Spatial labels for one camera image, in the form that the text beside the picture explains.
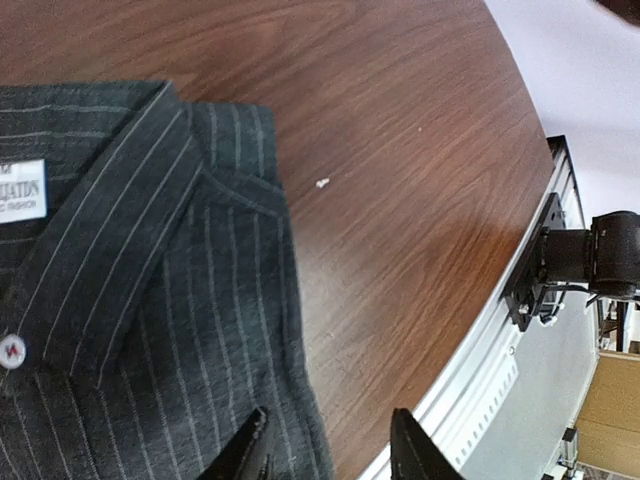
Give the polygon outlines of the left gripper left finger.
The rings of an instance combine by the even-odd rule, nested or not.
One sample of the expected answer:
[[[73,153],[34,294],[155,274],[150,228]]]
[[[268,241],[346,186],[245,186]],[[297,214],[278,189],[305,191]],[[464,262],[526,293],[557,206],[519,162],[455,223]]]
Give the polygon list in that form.
[[[255,408],[198,480],[270,478],[270,414]]]

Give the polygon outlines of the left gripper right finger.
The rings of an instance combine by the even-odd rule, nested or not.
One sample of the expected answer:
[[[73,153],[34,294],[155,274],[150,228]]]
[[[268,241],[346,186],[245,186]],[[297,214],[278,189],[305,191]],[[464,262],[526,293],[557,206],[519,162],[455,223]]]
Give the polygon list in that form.
[[[462,480],[406,408],[393,411],[390,426],[393,480]]]

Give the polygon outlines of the dark grey pinstriped shirt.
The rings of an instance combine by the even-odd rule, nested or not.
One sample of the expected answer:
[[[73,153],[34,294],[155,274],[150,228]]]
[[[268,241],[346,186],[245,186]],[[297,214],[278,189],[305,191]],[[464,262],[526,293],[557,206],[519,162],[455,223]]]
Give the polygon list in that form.
[[[1,475],[330,479],[272,112],[171,83],[1,90]]]

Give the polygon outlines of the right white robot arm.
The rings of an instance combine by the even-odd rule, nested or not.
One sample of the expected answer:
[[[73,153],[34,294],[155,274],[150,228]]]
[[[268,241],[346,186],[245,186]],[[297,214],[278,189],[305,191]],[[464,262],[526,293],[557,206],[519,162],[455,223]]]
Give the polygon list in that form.
[[[639,215],[615,211],[592,219],[589,289],[622,301],[639,299]]]

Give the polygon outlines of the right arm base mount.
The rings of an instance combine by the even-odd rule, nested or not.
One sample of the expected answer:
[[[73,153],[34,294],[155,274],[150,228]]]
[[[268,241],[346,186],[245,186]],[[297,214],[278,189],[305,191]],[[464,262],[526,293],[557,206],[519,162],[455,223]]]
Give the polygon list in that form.
[[[568,292],[589,291],[591,243],[590,230],[566,226],[560,196],[549,194],[502,292],[520,332],[550,323]]]

